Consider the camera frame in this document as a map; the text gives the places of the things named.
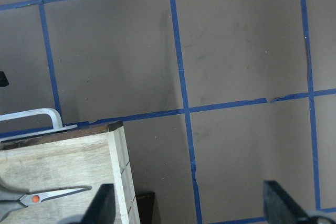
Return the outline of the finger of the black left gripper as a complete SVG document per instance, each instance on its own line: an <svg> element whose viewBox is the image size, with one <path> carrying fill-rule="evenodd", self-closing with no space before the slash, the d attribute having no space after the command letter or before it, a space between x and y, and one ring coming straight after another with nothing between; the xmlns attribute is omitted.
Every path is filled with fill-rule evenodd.
<svg viewBox="0 0 336 224"><path fill-rule="evenodd" d="M9 82L7 80L6 74L1 71L0 72L0 87L6 87L9 85Z"/></svg>

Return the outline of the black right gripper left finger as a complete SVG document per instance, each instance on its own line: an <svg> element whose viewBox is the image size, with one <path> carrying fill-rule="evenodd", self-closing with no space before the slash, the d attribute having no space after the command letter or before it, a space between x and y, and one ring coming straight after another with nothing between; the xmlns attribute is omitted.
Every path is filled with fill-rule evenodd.
<svg viewBox="0 0 336 224"><path fill-rule="evenodd" d="M107 224L116 218L116 200L114 184L101 184L88 209L81 219L69 217L61 223Z"/></svg>

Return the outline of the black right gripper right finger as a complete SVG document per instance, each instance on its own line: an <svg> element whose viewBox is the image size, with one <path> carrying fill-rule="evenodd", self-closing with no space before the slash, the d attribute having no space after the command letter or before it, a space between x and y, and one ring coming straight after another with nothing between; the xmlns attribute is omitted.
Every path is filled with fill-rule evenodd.
<svg viewBox="0 0 336 224"><path fill-rule="evenodd" d="M335 223L322 211L305 211L275 180L263 182L263 211L267 223Z"/></svg>

